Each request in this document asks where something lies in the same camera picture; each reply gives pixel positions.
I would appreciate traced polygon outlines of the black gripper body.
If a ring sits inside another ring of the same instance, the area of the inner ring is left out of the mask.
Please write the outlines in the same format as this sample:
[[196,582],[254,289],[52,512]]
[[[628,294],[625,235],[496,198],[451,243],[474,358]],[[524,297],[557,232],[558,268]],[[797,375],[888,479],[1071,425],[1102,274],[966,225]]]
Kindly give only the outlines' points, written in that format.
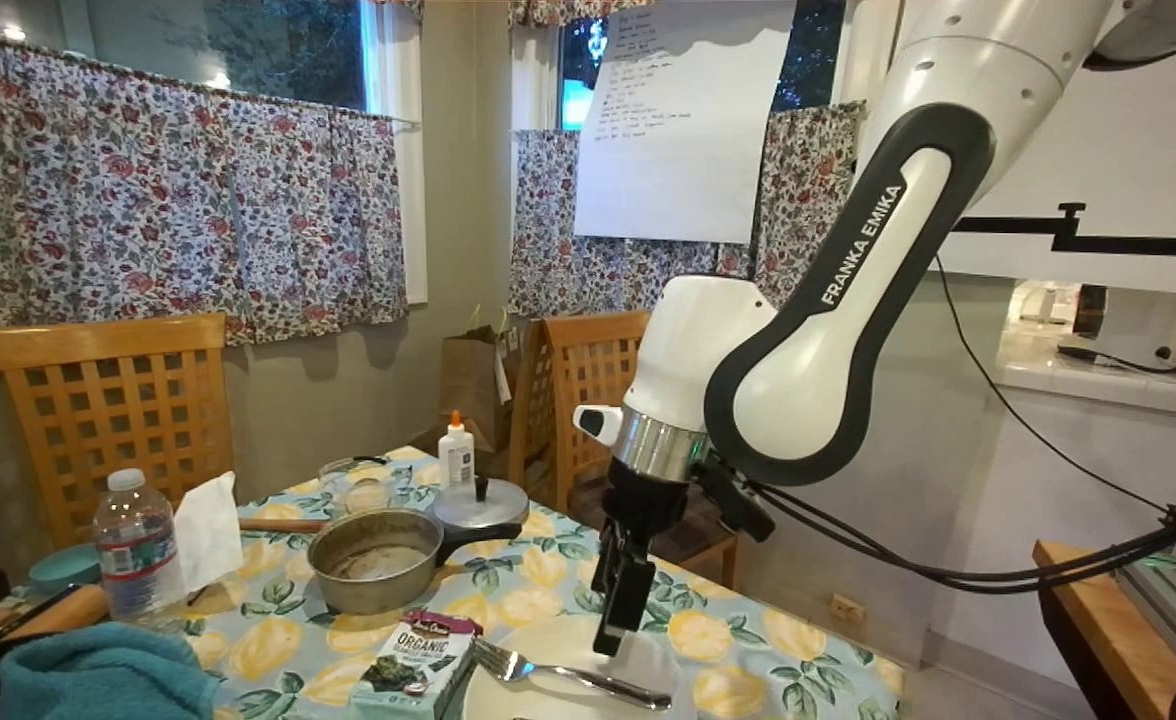
[[766,539],[776,534],[776,522],[735,489],[727,464],[694,464],[685,485],[612,464],[598,507],[596,594],[609,594],[628,560],[649,555],[732,588],[738,535]]

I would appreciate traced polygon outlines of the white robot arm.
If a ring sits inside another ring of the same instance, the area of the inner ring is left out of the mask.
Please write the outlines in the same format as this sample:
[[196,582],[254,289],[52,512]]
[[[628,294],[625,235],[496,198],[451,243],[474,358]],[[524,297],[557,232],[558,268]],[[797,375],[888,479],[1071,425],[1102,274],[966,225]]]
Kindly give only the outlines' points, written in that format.
[[1176,0],[928,0],[870,93],[856,182],[788,301],[727,277],[663,286],[615,403],[572,412],[612,452],[593,650],[645,619],[653,539],[707,496],[766,535],[754,496],[839,472],[909,297],[1084,69],[1176,56]]

